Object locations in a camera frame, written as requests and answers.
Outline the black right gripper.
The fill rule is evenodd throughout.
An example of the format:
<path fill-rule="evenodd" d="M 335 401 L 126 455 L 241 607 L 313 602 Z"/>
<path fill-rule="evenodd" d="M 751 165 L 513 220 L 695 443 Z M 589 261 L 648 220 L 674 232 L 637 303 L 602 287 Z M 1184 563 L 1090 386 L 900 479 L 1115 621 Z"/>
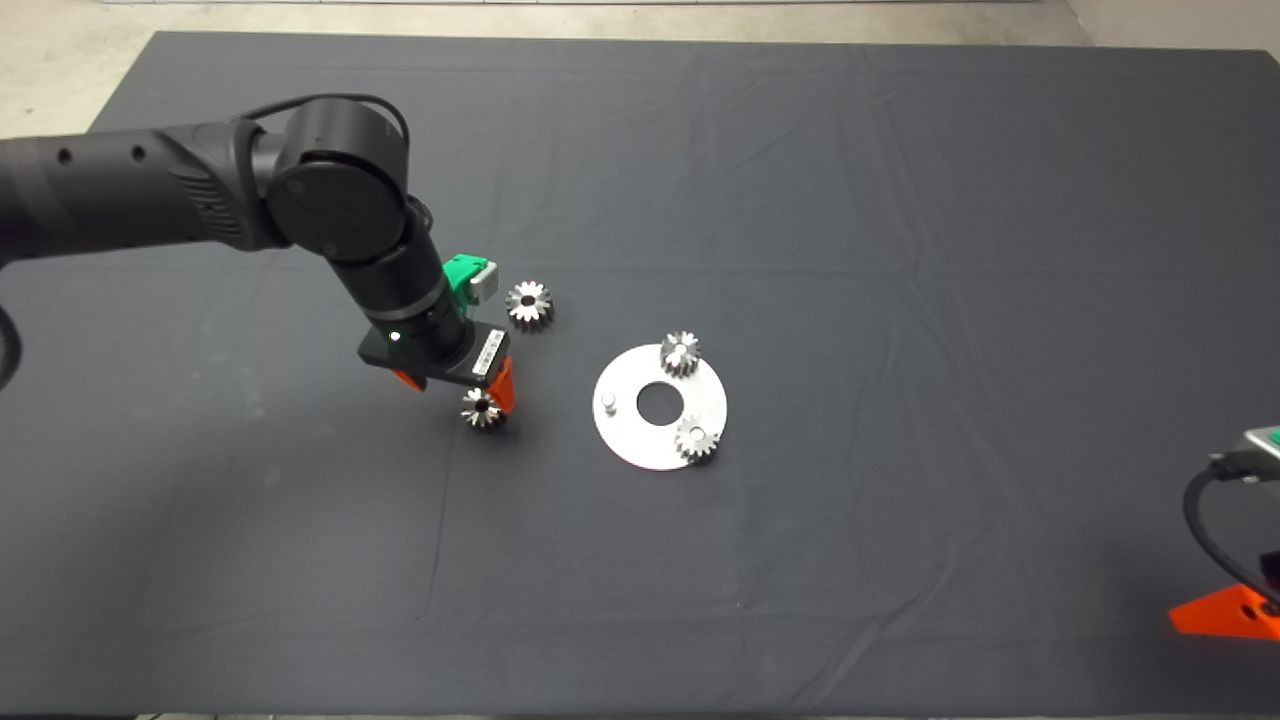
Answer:
<path fill-rule="evenodd" d="M 1279 642 L 1280 551 L 1258 557 L 1265 596 L 1243 584 L 1181 603 L 1167 611 L 1172 628 L 1184 635 Z"/>

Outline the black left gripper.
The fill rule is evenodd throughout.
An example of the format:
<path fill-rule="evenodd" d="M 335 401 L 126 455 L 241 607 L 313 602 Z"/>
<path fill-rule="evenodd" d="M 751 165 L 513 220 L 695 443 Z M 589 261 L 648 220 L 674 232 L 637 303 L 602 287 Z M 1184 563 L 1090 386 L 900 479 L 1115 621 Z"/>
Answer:
<path fill-rule="evenodd" d="M 428 380 L 486 387 L 504 415 L 515 410 L 509 333 L 470 319 L 453 295 L 442 295 L 421 313 L 401 320 L 375 320 L 357 347 L 367 365 L 390 370 L 413 392 Z"/>

